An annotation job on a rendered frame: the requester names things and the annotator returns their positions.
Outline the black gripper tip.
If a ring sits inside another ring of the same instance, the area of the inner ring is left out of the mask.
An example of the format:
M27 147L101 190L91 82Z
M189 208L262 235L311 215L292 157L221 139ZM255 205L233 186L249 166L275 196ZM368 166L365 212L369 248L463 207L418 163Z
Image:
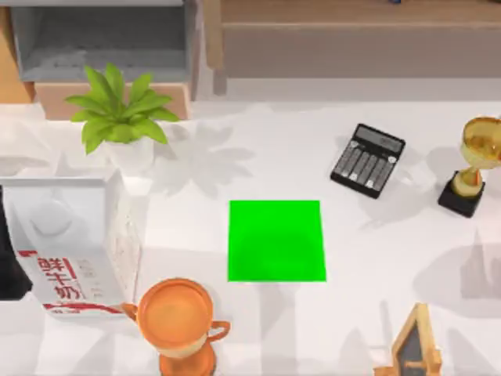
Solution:
M13 250L0 185L0 301L21 300L32 286Z

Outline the gold trophy with black base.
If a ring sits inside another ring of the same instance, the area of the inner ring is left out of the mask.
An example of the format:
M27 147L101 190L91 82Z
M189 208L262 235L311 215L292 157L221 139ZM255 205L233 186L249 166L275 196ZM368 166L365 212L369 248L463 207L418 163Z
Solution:
M475 117L463 127L460 153L468 167L454 172L438 198L443 208L470 218L485 189L483 170L501 167L501 117Z

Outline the wooden cupboard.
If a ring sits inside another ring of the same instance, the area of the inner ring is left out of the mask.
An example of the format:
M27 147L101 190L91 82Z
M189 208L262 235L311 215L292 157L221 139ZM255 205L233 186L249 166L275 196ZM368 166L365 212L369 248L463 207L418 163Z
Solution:
M20 79L9 7L0 6L0 104L34 101L33 82Z

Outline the wooden framed blackboard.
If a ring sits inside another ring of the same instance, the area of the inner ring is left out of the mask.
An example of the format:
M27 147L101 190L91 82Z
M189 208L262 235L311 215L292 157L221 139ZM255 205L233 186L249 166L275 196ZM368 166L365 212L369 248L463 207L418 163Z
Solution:
M442 376L427 304L416 303L391 347L392 365L374 367L373 376Z

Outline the white and red milk carton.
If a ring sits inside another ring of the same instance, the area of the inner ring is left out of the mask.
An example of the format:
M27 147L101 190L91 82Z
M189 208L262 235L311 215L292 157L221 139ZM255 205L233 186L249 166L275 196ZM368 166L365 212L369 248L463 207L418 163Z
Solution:
M53 316L118 316L132 302L141 244L121 173L0 179L13 250Z

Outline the pale wooden drawer front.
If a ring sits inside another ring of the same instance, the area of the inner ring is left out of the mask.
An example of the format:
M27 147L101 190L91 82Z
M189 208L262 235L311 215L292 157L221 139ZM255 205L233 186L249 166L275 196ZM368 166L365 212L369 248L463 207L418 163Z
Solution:
M165 107L180 119L190 118L192 93L190 84L154 82L150 88L158 94L171 97ZM50 121L69 121L80 110L65 99L72 95L84 95L90 90L87 82L38 82L34 84L45 118Z

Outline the orange trophy cup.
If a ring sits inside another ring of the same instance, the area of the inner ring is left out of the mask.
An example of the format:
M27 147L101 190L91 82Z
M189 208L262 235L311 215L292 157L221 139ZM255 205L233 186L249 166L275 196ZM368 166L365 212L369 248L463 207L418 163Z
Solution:
M138 325L159 354L160 376L213 376L216 355L212 343L231 329L213 319L213 302L195 281L172 278L153 285L137 305L121 310Z

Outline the black calculator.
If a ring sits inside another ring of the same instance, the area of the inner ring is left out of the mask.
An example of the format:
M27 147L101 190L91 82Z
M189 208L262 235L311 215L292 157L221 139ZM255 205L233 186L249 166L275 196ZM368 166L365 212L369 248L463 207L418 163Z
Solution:
M359 124L330 173L330 179L373 199L379 198L406 142Z

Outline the green potted plant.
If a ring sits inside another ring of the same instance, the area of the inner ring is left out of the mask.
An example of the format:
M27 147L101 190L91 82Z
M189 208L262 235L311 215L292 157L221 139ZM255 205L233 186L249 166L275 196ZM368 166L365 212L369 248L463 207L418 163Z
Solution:
M81 108L70 120L82 123L85 153L102 147L125 175L144 173L154 163L154 146L168 143L160 123L180 120L165 107L171 97L150 87L151 73L139 75L124 99L125 81L116 65L108 63L104 72L86 65L84 71L90 90L65 101Z

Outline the wooden open shelf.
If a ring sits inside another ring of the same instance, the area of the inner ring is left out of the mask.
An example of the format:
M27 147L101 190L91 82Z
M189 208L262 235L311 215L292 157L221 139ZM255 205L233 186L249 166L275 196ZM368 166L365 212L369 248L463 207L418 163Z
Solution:
M216 91L229 78L501 78L501 0L200 3Z

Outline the flat green square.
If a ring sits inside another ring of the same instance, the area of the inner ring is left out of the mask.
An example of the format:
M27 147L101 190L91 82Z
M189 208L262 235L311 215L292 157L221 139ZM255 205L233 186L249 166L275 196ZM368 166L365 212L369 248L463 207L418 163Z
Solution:
M325 282L319 201L229 202L227 279L231 282Z

